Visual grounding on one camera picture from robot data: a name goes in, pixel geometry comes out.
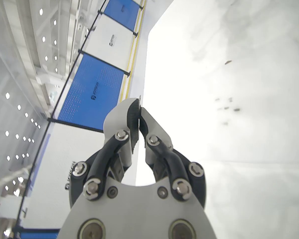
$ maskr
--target yellow floor line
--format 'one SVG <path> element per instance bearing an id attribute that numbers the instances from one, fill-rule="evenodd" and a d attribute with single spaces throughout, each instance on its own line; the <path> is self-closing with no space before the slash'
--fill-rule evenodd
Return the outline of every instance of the yellow floor line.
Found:
<path id="1" fill-rule="evenodd" d="M 139 21 L 139 18 L 140 18 L 140 15 L 141 15 L 142 11 L 143 11 L 143 10 L 140 10 L 140 11 L 139 11 L 139 14 L 138 14 L 138 16 L 137 16 L 137 20 L 136 20 L 136 30 L 137 30 L 138 21 Z M 127 67 L 126 70 L 129 70 L 129 66 L 130 66 L 130 62 L 131 62 L 131 56 L 132 56 L 133 47 L 134 47 L 134 41 L 135 41 L 135 36 L 133 35 L 132 47 L 131 47 L 131 51 L 130 51 L 130 56 L 129 56 L 129 61 L 128 61 L 128 67 Z M 123 95 L 124 95 L 124 89 L 125 89 L 126 79 L 127 79 L 127 77 L 124 76 L 124 79 L 123 79 L 123 86 L 122 86 L 122 92 L 121 92 L 121 96 L 120 96 L 120 101 L 119 101 L 119 103 L 121 103 L 122 100 L 123 100 Z"/>
<path id="2" fill-rule="evenodd" d="M 127 99 L 128 96 L 129 96 L 130 83 L 131 83 L 132 73 L 134 71 L 134 64 L 135 64 L 135 59 L 136 59 L 136 52 L 137 52 L 137 47 L 138 47 L 138 41 L 139 41 L 139 37 L 141 36 L 141 28 L 142 28 L 143 18 L 144 18 L 144 14 L 145 14 L 145 6 L 146 6 L 146 1 L 144 3 L 144 9 L 142 10 L 143 13 L 142 13 L 142 18 L 141 18 L 140 28 L 139 28 L 139 31 L 138 31 L 138 36 L 137 36 L 137 39 L 136 39 L 136 46 L 135 46 L 135 51 L 134 51 L 134 56 L 133 56 L 132 66 L 131 66 L 131 74 L 129 76 L 128 89 L 126 91 L 125 99 Z"/>

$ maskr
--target blue panel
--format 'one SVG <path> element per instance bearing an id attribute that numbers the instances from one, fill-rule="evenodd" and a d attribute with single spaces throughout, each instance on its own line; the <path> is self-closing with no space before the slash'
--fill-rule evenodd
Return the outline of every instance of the blue panel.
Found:
<path id="1" fill-rule="evenodd" d="M 134 31 L 139 8 L 140 6 L 133 0 L 110 0 L 104 14 Z"/>
<path id="2" fill-rule="evenodd" d="M 103 130 L 117 105 L 123 71 L 84 55 L 61 109 L 59 120 Z"/>
<path id="3" fill-rule="evenodd" d="M 49 232 L 39 232 L 39 233 L 28 233 L 21 232 L 21 239 L 56 239 L 58 237 L 58 233 L 49 233 Z"/>

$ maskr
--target printed logo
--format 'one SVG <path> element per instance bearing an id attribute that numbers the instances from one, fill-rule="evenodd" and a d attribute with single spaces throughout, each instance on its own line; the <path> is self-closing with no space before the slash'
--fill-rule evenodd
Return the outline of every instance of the printed logo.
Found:
<path id="1" fill-rule="evenodd" d="M 75 162 L 75 161 L 72 161 L 71 168 L 70 168 L 70 172 L 69 172 L 69 174 L 68 174 L 67 183 L 66 183 L 65 186 L 64 186 L 64 189 L 65 189 L 65 190 L 68 190 L 68 189 L 70 188 L 71 174 L 72 174 L 72 170 L 73 170 L 73 167 L 74 167 L 75 164 L 76 164 L 76 162 Z"/>
<path id="2" fill-rule="evenodd" d="M 95 100 L 96 99 L 96 91 L 97 91 L 97 88 L 98 88 L 98 82 L 96 83 L 95 87 L 94 87 L 94 90 L 93 90 L 93 94 L 91 96 L 91 99 L 92 100 Z"/>
<path id="3" fill-rule="evenodd" d="M 115 40 L 116 40 L 116 36 L 115 35 L 112 35 L 111 37 L 111 41 L 110 41 L 110 46 L 114 46 L 114 43 L 115 43 Z"/>

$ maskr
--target silver bolt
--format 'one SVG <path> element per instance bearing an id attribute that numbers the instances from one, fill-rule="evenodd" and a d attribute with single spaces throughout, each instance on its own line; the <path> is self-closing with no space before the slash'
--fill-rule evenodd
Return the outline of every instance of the silver bolt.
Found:
<path id="1" fill-rule="evenodd" d="M 189 172 L 195 177 L 202 177 L 204 175 L 203 168 L 196 162 L 189 164 Z"/>
<path id="2" fill-rule="evenodd" d="M 81 164 L 81 165 L 78 164 L 78 165 L 74 168 L 74 171 L 75 171 L 76 174 L 80 174 L 80 173 L 82 173 L 83 169 L 84 169 L 83 164 Z"/>
<path id="3" fill-rule="evenodd" d="M 148 140 L 149 145 L 157 146 L 159 144 L 158 138 L 155 135 L 151 135 Z"/>
<path id="4" fill-rule="evenodd" d="M 119 130 L 119 132 L 117 133 L 117 136 L 120 138 L 120 139 L 124 139 L 125 136 L 126 136 L 126 132 L 124 130 Z"/>
<path id="5" fill-rule="evenodd" d="M 98 184 L 95 182 L 91 182 L 88 184 L 88 192 L 89 194 L 96 194 L 98 190 Z"/>
<path id="6" fill-rule="evenodd" d="M 176 190 L 184 200 L 188 200 L 192 195 L 192 187 L 189 182 L 184 179 L 176 179 L 173 182 L 172 188 Z"/>
<path id="7" fill-rule="evenodd" d="M 115 134 L 115 139 L 119 141 L 126 140 L 129 137 L 128 133 L 122 129 L 120 129 L 116 134 Z"/>
<path id="8" fill-rule="evenodd" d="M 78 162 L 72 174 L 76 177 L 80 177 L 87 171 L 87 167 L 85 162 Z"/>
<path id="9" fill-rule="evenodd" d="M 101 183 L 101 180 L 98 178 L 93 178 L 88 180 L 83 186 L 83 195 L 88 200 L 93 200 L 98 197 L 98 185 Z"/>

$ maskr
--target white barrier panel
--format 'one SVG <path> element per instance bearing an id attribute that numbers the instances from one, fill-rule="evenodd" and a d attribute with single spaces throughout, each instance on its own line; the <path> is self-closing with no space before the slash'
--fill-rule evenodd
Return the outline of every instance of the white barrier panel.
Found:
<path id="1" fill-rule="evenodd" d="M 58 229 L 70 212 L 65 189 L 72 164 L 84 161 L 103 147 L 104 134 L 54 124 L 31 193 L 25 228 Z"/>
<path id="2" fill-rule="evenodd" d="M 106 15 L 102 15 L 95 31 L 89 36 L 85 51 L 113 66 L 126 70 L 133 36 L 130 30 Z"/>

